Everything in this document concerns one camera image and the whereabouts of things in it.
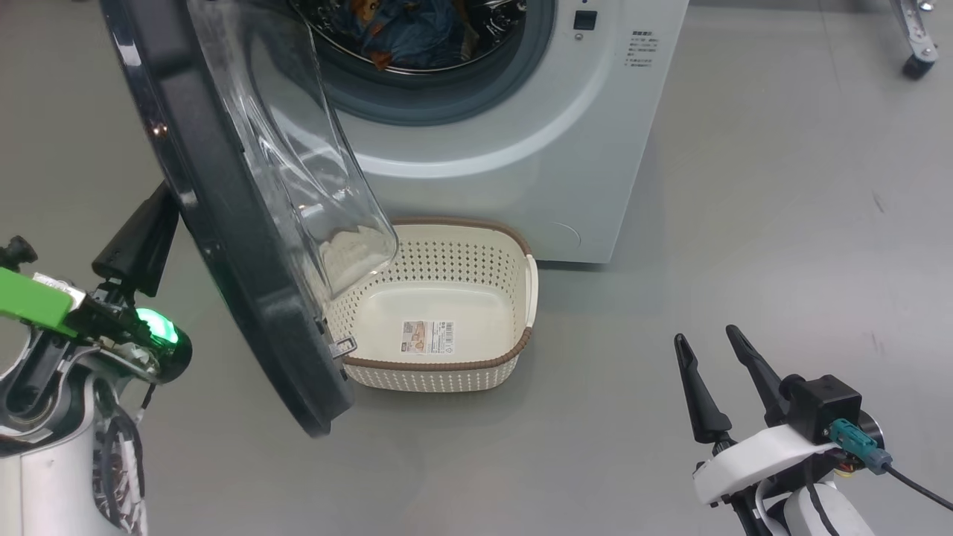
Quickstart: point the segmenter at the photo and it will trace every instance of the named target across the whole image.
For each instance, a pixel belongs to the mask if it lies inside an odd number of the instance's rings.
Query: metal stand
[[[890,4],[900,20],[903,34],[906,35],[913,52],[903,64],[903,75],[911,80],[919,80],[933,68],[939,58],[937,46],[926,32],[920,17],[920,10],[933,11],[934,3],[923,0],[890,0]]]

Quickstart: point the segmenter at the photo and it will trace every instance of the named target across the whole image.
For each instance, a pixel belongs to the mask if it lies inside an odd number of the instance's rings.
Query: wire
[[[135,427],[135,422],[130,418],[123,408],[116,406],[116,414],[112,420],[119,426],[119,432],[124,441],[132,441],[132,451],[135,454],[136,473],[139,478],[139,495],[146,496],[146,475],[144,465],[142,464],[142,439],[139,437],[139,430]]]
[[[931,501],[933,501],[934,503],[936,503],[936,504],[938,504],[938,505],[940,505],[940,506],[946,508],[947,510],[953,510],[953,503],[950,503],[949,501],[947,501],[947,500],[944,499],[943,497],[937,495],[936,493],[930,491],[929,489],[926,489],[926,488],[923,487],[922,485],[919,485],[919,484],[913,482],[912,480],[910,480],[909,477],[907,477],[906,475],[904,475],[903,473],[901,473],[900,471],[898,471],[897,469],[895,469],[895,468],[893,467],[893,465],[891,465],[891,464],[884,464],[884,465],[883,465],[883,470],[886,471],[886,472],[888,472],[888,473],[890,473],[894,478],[896,478],[897,480],[901,481],[902,483],[907,484],[907,485],[909,485],[910,487],[912,487],[913,489],[919,491],[920,493],[922,493],[922,495],[928,497],[928,498],[929,498]]]
[[[106,430],[103,446],[99,450],[99,479],[103,486],[103,495],[106,496],[106,506],[109,512],[110,523],[119,526],[119,504],[115,497],[115,482],[112,475],[112,446],[119,435],[119,422],[112,420]]]
[[[139,411],[135,412],[135,417],[132,418],[132,421],[136,424],[142,423],[142,418],[146,416],[146,408],[149,407],[149,402],[152,402],[152,393],[155,392],[155,383],[149,384],[149,390],[146,391],[146,396],[142,399],[142,404],[139,406]]]
[[[807,460],[804,461],[804,487],[807,488],[807,494],[811,496],[811,504],[814,505],[814,509],[817,510],[818,515],[821,516],[821,523],[823,523],[827,532],[831,536],[841,536],[837,529],[834,528],[834,524],[831,523],[830,518],[827,517],[827,512],[824,511],[824,505],[821,504],[821,497],[818,495],[818,490],[814,487],[814,464],[812,456],[808,456]]]

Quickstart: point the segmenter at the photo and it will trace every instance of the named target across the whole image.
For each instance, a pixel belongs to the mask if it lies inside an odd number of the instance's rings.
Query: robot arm
[[[112,536],[147,533],[142,444],[118,404],[133,379],[176,379],[192,358],[188,336],[134,294],[155,296],[178,223],[160,186],[93,263],[92,293],[20,275],[36,254],[20,237],[0,248],[0,316],[30,330],[0,376],[0,533]]]
[[[868,468],[897,476],[880,427],[861,410],[861,394],[830,375],[812,381],[792,375],[782,381],[738,327],[729,325],[726,331],[758,388],[769,427],[742,442],[732,440],[731,421],[705,387],[688,340],[675,337],[695,440],[714,444],[713,457],[692,475],[699,500],[732,506],[748,536],[872,536],[847,498],[833,483],[822,482],[833,470]],[[948,501],[901,480],[953,510]],[[766,499],[779,496],[785,497],[765,507]]]

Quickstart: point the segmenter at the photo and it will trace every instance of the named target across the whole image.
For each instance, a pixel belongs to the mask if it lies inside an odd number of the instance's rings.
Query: teal connector
[[[875,475],[885,473],[883,466],[893,462],[890,453],[877,447],[877,442],[847,419],[837,419],[831,423],[828,430],[832,442],[860,458]]]

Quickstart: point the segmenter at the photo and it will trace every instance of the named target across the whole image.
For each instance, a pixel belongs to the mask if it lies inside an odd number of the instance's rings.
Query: floor
[[[81,285],[160,179],[98,17],[0,0],[0,230]],[[953,6],[927,25],[953,42]],[[613,262],[542,272],[533,342],[500,388],[360,389],[319,441],[183,234],[153,303],[199,354],[143,422],[152,533],[740,534],[695,501],[707,449],[671,342],[688,336],[746,437],[762,409],[727,323],[782,376],[860,390],[897,467],[953,495],[953,57],[912,83],[908,54],[885,0],[697,2]],[[948,512],[889,477],[839,486],[879,534],[949,533]]]

